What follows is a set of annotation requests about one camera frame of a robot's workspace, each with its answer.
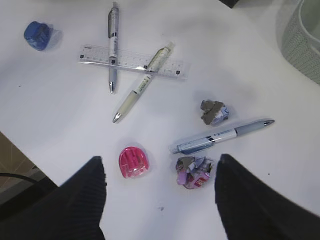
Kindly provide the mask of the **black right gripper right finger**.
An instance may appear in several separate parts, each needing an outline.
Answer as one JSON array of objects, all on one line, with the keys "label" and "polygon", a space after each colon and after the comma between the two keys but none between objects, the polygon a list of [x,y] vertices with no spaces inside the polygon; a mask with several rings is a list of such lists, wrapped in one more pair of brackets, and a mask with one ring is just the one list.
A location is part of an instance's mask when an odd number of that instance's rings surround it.
[{"label": "black right gripper right finger", "polygon": [[318,240],[320,218],[282,196],[235,158],[222,154],[215,203],[229,240]]}]

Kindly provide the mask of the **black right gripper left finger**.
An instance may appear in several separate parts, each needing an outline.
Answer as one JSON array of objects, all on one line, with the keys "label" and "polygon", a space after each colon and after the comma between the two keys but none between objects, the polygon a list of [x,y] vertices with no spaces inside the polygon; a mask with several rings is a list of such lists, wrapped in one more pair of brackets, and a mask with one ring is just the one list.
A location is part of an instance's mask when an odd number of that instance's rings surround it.
[{"label": "black right gripper left finger", "polygon": [[2,240],[103,240],[107,190],[100,156],[92,157],[60,187],[0,222]]}]

